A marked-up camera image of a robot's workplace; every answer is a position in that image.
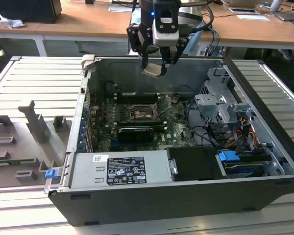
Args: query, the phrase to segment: wooden desk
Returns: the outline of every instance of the wooden desk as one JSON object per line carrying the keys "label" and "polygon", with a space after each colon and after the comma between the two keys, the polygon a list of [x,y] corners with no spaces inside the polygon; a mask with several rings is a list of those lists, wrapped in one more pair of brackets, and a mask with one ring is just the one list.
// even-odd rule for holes
{"label": "wooden desk", "polygon": [[[284,22],[273,16],[270,12],[264,15],[270,21],[241,20],[235,13],[226,9],[226,6],[211,4],[215,18],[214,30],[220,35],[221,46],[258,47],[258,48],[294,48],[294,24]],[[203,32],[201,41],[211,40],[211,32]]]}
{"label": "wooden desk", "polygon": [[[109,12],[110,4],[105,2],[86,5],[83,0],[61,0],[61,4],[62,14],[55,24],[26,23],[26,27],[14,29],[0,25],[0,38],[33,39],[41,56],[47,55],[44,40],[127,42],[130,13]],[[294,49],[294,24],[271,13],[266,16],[270,21],[240,20],[237,16],[219,18],[235,13],[226,6],[210,6],[216,17],[213,26],[220,35],[220,46]],[[211,40],[211,32],[203,32],[202,48]]]}
{"label": "wooden desk", "polygon": [[55,24],[42,23],[36,33],[95,37],[127,37],[130,13],[109,12],[110,4],[61,0],[62,13]]}

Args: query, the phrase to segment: black cable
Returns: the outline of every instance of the black cable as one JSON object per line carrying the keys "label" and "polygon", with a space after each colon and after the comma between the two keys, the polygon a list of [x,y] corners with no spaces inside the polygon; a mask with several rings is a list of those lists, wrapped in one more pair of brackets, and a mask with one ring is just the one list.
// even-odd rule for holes
{"label": "black cable", "polygon": [[207,24],[205,24],[199,28],[194,28],[191,33],[197,33],[199,31],[202,31],[202,30],[208,28],[212,24],[212,22],[214,21],[214,14],[212,13],[212,10],[210,9],[210,7],[208,5],[204,5],[204,7],[206,7],[207,11],[209,12],[210,21]]}
{"label": "black cable", "polygon": [[[211,46],[212,46],[212,44],[214,43],[214,41],[215,41],[215,35],[214,35],[214,33],[213,32],[211,32],[212,33],[212,41],[211,41],[211,43],[210,43],[210,45],[209,45],[209,49],[208,50],[210,50],[210,51],[212,51],[212,49],[211,49]],[[208,50],[206,50],[206,52],[205,52],[205,56],[209,56],[209,51]]]}
{"label": "black cable", "polygon": [[187,110],[187,115],[186,115],[186,122],[187,122],[187,125],[188,125],[189,129],[191,129],[195,135],[197,135],[197,136],[203,138],[204,140],[207,140],[207,141],[210,142],[211,144],[213,144],[212,141],[211,141],[210,139],[208,139],[208,138],[204,137],[203,135],[201,135],[201,134],[197,133],[196,131],[194,131],[194,128],[196,128],[196,127],[202,127],[202,126],[194,126],[194,127],[191,127],[191,125],[190,125],[190,123],[189,123],[190,110],[191,110],[191,106],[192,106],[192,104],[193,104],[194,102],[195,102],[195,100],[193,99],[192,102],[190,103],[189,107],[188,107],[188,110]]}
{"label": "black cable", "polygon": [[211,4],[213,2],[214,2],[214,0],[207,0],[207,2],[202,2],[202,1],[186,2],[186,3],[181,3],[180,7],[206,6],[206,5]]}

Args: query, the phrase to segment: blue tab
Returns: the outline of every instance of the blue tab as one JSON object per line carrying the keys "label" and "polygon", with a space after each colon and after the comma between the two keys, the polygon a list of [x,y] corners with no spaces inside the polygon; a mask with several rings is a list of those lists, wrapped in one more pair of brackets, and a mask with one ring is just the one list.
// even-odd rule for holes
{"label": "blue tab", "polygon": [[59,169],[50,169],[45,173],[46,179],[57,179],[58,178]]}
{"label": "blue tab", "polygon": [[239,161],[239,155],[236,155],[235,151],[221,151],[219,153],[220,160],[223,161]]}

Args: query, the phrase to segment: sticker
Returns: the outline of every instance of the sticker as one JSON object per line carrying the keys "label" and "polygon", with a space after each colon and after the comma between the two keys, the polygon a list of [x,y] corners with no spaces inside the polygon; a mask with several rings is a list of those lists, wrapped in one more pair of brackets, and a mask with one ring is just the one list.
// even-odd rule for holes
{"label": "sticker", "polygon": [[108,165],[107,184],[108,185],[127,185],[127,184],[147,183],[144,157],[107,158],[107,161],[108,161],[107,163]]}
{"label": "sticker", "polygon": [[106,162],[109,158],[109,155],[94,155],[93,162]]}

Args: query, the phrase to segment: cable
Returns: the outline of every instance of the cable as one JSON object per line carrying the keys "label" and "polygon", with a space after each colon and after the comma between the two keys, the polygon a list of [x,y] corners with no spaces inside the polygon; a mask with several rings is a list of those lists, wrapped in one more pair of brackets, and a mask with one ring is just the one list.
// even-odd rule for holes
{"label": "cable", "polygon": [[186,2],[186,3],[181,3],[180,7],[206,6],[206,5],[211,4],[213,2],[214,2],[214,0],[207,0],[207,2],[202,2],[202,1]]}
{"label": "cable", "polygon": [[214,14],[212,13],[211,8],[208,5],[204,5],[204,7],[209,12],[210,21],[207,24],[205,24],[205,25],[203,25],[203,26],[201,26],[199,28],[194,28],[191,33],[197,33],[199,31],[202,31],[204,29],[207,29],[212,24],[212,22],[214,21]]}
{"label": "cable", "polygon": [[216,35],[215,31],[211,27],[208,27],[208,29],[211,31],[212,36],[213,36],[213,38],[215,38],[215,41],[216,41],[215,42],[215,47],[214,47],[213,51],[211,50],[211,45],[212,44],[209,46],[210,47],[210,51],[211,51],[209,56],[211,56],[215,52],[215,50],[216,50],[217,45],[219,44],[219,42],[218,42],[217,35]]}

